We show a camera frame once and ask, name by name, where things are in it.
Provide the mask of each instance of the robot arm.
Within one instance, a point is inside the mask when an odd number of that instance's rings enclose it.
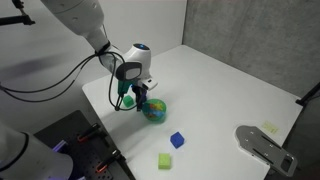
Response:
[[[96,52],[115,52],[119,56],[101,55],[100,62],[120,81],[131,80],[135,86],[151,90],[157,82],[152,79],[149,68],[151,51],[143,44],[134,44],[125,54],[114,48],[103,34],[104,15],[98,0],[41,0],[43,4],[72,32],[83,36]]]

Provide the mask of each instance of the gray wall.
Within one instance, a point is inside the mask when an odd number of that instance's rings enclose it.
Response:
[[[183,43],[303,96],[320,80],[320,1],[188,0]]]

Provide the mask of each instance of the blue cube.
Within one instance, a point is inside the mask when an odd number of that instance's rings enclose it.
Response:
[[[171,136],[170,141],[171,141],[172,145],[176,149],[178,149],[184,143],[184,138],[182,137],[182,135],[179,132],[176,132],[175,134],[173,134]]]

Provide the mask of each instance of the metal bracket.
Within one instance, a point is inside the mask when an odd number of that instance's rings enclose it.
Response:
[[[298,160],[255,126],[239,126],[236,137],[240,147],[257,156],[280,174],[291,177]]]

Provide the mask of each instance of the tabletop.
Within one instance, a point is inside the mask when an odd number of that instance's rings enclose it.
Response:
[[[139,180],[262,180],[269,166],[239,147],[236,128],[257,126],[282,145],[302,110],[298,97],[184,45],[153,57],[150,72],[159,84],[148,97],[167,105],[163,123],[115,112],[110,75],[83,86]],[[113,101],[116,92],[115,81]],[[170,136],[177,131],[185,144],[175,149]],[[170,170],[158,169],[159,153],[170,153]]]

